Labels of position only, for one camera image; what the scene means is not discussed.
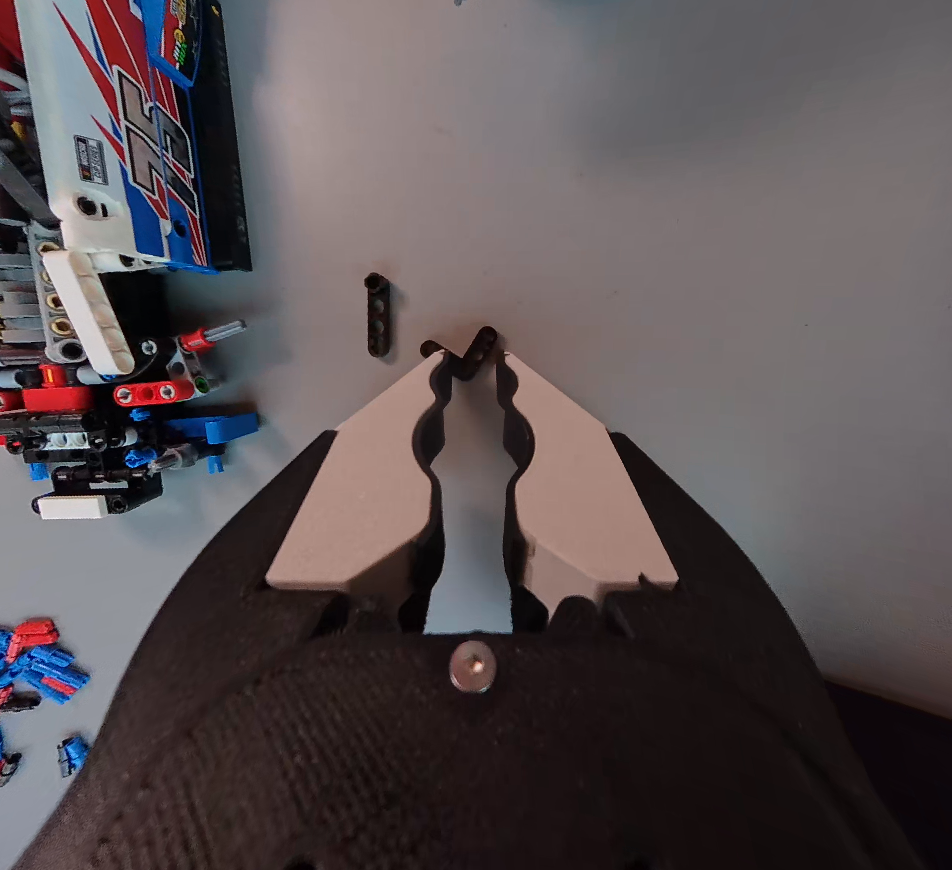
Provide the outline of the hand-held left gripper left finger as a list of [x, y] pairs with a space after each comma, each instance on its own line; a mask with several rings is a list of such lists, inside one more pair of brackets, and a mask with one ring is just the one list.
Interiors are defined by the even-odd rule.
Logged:
[[338, 425], [266, 580], [279, 590], [374, 600], [396, 617], [415, 592], [418, 544], [435, 524], [422, 430], [451, 380], [436, 351]]

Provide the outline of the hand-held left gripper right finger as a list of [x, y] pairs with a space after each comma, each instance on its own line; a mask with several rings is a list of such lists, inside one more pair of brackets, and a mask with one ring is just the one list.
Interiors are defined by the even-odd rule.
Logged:
[[604, 424], [514, 354], [497, 361], [506, 485], [504, 562], [513, 602], [597, 605], [678, 573]]

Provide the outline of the black thin frame piece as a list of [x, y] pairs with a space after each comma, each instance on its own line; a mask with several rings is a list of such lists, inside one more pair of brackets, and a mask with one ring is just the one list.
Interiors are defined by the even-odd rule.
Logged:
[[498, 341], [498, 332], [492, 326], [483, 326], [470, 342], [462, 356], [456, 355], [437, 340], [425, 340], [420, 346], [423, 358], [434, 354], [446, 356], [447, 369], [451, 376], [463, 382], [469, 382], [480, 371], [483, 364], [490, 360]]

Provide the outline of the black thin connector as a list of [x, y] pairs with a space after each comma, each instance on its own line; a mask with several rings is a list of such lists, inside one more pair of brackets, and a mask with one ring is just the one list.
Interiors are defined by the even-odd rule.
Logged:
[[366, 344], [371, 356], [386, 357], [392, 340], [391, 284], [377, 272], [364, 279], [366, 290]]

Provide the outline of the toy race car model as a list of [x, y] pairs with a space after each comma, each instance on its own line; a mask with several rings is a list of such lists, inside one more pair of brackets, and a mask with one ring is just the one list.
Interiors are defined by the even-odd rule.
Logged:
[[218, 0], [2, 0], [2, 452], [45, 521], [110, 519], [224, 470], [256, 412], [204, 413], [166, 276], [252, 269]]

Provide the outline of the grey desk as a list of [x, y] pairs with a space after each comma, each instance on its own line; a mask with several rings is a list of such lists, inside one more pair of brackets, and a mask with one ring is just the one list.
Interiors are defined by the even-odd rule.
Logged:
[[717, 519], [828, 678], [950, 716], [950, 0], [220, 1], [254, 271], [168, 291], [246, 320], [208, 364], [263, 427], [104, 522], [42, 522], [2, 458], [2, 623], [91, 674], [2, 716], [2, 868], [204, 545], [484, 325]]

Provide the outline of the pile of blue pins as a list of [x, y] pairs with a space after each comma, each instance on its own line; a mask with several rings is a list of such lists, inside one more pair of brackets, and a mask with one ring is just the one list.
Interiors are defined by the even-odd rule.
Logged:
[[[29, 711], [43, 702], [64, 705], [89, 683], [73, 653], [60, 647], [60, 631], [49, 618], [23, 621], [1, 630], [1, 712]], [[72, 735], [57, 746], [63, 778], [74, 775], [89, 756], [89, 745]], [[1, 787], [16, 774], [22, 754], [6, 748], [1, 734]]]

